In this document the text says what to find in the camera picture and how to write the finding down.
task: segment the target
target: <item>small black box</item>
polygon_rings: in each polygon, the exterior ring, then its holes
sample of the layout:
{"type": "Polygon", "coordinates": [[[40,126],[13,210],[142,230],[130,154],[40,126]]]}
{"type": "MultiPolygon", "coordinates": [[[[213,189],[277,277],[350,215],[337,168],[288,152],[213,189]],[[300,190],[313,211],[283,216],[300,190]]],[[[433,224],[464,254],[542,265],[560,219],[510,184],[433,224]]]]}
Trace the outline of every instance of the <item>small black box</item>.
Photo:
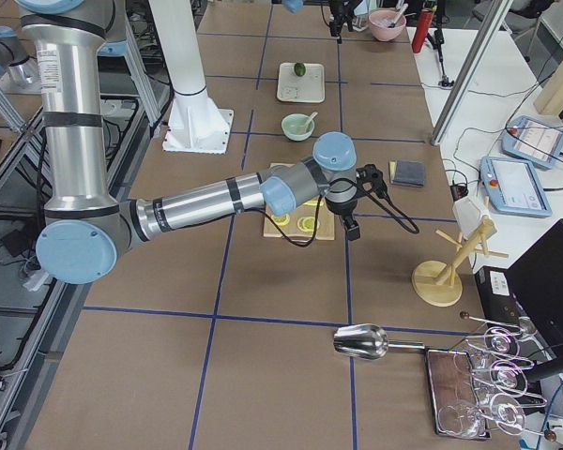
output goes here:
{"type": "Polygon", "coordinates": [[[517,303],[507,284],[506,272],[507,269],[483,266],[476,273],[479,299],[486,319],[518,325],[517,303]]]}
{"type": "Polygon", "coordinates": [[[13,258],[29,249],[29,238],[21,231],[14,230],[0,238],[0,244],[13,258]]]}

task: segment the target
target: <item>green bowl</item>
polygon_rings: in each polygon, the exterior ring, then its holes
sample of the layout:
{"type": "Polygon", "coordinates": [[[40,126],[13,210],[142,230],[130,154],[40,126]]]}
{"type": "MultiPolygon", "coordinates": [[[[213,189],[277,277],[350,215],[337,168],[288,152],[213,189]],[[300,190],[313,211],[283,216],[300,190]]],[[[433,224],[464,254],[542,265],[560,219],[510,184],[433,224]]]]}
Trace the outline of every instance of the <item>green bowl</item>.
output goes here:
{"type": "Polygon", "coordinates": [[[305,114],[286,115],[281,121],[283,134],[285,134],[288,139],[297,142],[304,141],[309,138],[315,130],[315,123],[314,121],[310,122],[307,132],[303,133],[302,129],[304,128],[304,124],[308,118],[309,116],[305,114]]]}

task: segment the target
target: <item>small bowl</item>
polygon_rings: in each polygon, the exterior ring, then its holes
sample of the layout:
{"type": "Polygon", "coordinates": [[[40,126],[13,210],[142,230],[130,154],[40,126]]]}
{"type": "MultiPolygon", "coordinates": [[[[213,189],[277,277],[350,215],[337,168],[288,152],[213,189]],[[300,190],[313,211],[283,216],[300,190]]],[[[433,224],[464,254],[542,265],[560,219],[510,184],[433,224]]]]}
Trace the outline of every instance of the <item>small bowl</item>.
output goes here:
{"type": "Polygon", "coordinates": [[[382,22],[391,21],[396,15],[394,9],[378,9],[369,15],[369,29],[373,37],[382,42],[388,42],[397,38],[406,27],[406,18],[402,16],[394,28],[381,26],[382,22]]]}
{"type": "Polygon", "coordinates": [[[315,123],[314,121],[310,122],[309,127],[307,128],[307,132],[302,133],[304,123],[308,118],[309,116],[305,114],[286,115],[281,121],[281,129],[283,130],[283,134],[285,134],[286,137],[291,141],[297,142],[304,141],[305,139],[309,138],[312,135],[312,132],[315,130],[315,123]]]}

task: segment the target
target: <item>robotic arm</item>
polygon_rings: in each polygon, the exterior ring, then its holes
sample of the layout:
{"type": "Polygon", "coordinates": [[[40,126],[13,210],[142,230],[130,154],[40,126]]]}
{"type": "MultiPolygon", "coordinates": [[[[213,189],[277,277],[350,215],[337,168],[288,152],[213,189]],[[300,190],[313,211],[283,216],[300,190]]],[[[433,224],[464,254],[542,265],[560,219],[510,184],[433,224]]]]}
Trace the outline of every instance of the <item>robotic arm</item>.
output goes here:
{"type": "Polygon", "coordinates": [[[6,71],[11,80],[25,88],[38,79],[38,65],[29,57],[15,32],[0,26],[0,76],[6,71]]]}
{"type": "Polygon", "coordinates": [[[353,31],[355,9],[363,0],[329,0],[329,11],[333,19],[329,21],[329,33],[342,44],[342,28],[346,23],[348,31],[353,31]]]}
{"type": "Polygon", "coordinates": [[[167,198],[117,202],[106,183],[96,56],[107,31],[114,31],[116,12],[124,12],[121,2],[17,2],[23,30],[38,51],[53,170],[53,196],[44,206],[48,225],[36,244],[48,273],[68,283],[92,282],[111,271],[127,251],[160,233],[264,203],[283,215],[317,195],[325,196],[330,210],[342,217],[349,238],[358,237],[352,212],[363,183],[375,180],[380,186],[383,179],[374,166],[356,170],[354,145],[338,132],[322,136],[312,157],[289,168],[229,178],[167,198]]]}

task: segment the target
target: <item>white table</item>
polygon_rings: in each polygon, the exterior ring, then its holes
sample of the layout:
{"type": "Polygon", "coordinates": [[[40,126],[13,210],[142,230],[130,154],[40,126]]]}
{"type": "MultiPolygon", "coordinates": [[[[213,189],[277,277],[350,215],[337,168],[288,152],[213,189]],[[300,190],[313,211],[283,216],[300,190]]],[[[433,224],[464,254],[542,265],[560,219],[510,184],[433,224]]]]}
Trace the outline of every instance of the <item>white table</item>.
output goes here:
{"type": "MultiPolygon", "coordinates": [[[[408,30],[409,36],[415,34],[415,29],[408,30]]],[[[445,68],[451,80],[459,74],[461,65],[475,38],[476,31],[472,30],[444,30],[446,44],[443,46],[445,68]]],[[[437,53],[432,50],[429,43],[423,47],[420,53],[415,55],[421,82],[429,86],[437,86],[440,80],[440,66],[437,61],[437,53]]],[[[529,69],[524,58],[517,49],[515,43],[507,32],[499,32],[491,44],[490,50],[481,61],[474,81],[469,86],[470,91],[479,91],[495,94],[511,94],[523,91],[536,83],[534,74],[529,69]]],[[[438,119],[440,112],[449,96],[448,90],[437,87],[425,87],[425,97],[430,111],[432,121],[438,119]]],[[[525,101],[522,108],[515,114],[538,117],[550,125],[560,126],[563,123],[558,117],[540,116],[533,106],[534,99],[540,93],[537,88],[525,101]]],[[[455,120],[450,124],[449,132],[441,142],[443,158],[454,160],[453,153],[459,137],[469,127],[496,131],[505,126],[511,113],[523,100],[525,94],[511,97],[491,97],[473,92],[467,93],[458,111],[455,120]]],[[[502,156],[500,142],[496,139],[499,133],[487,134],[476,130],[469,130],[461,138],[457,156],[478,167],[481,157],[486,155],[502,156]]],[[[478,174],[463,163],[454,160],[456,168],[466,174],[469,181],[476,180],[478,174]]],[[[445,167],[452,169],[453,165],[445,161],[445,167]]],[[[563,186],[563,164],[557,162],[550,171],[537,170],[540,181],[545,188],[556,188],[563,186]]],[[[449,180],[452,172],[447,172],[449,180]]],[[[461,182],[463,178],[457,174],[455,182],[461,182]]],[[[482,186],[476,189],[475,184],[469,185],[470,195],[478,191],[480,198],[486,194],[482,186]]],[[[496,267],[509,267],[516,261],[536,240],[541,237],[557,220],[563,218],[563,191],[547,193],[548,202],[553,209],[553,215],[548,218],[516,217],[499,214],[491,206],[491,213],[495,221],[498,233],[489,241],[489,247],[496,251],[509,253],[507,259],[478,256],[474,270],[483,265],[496,267]]]]}

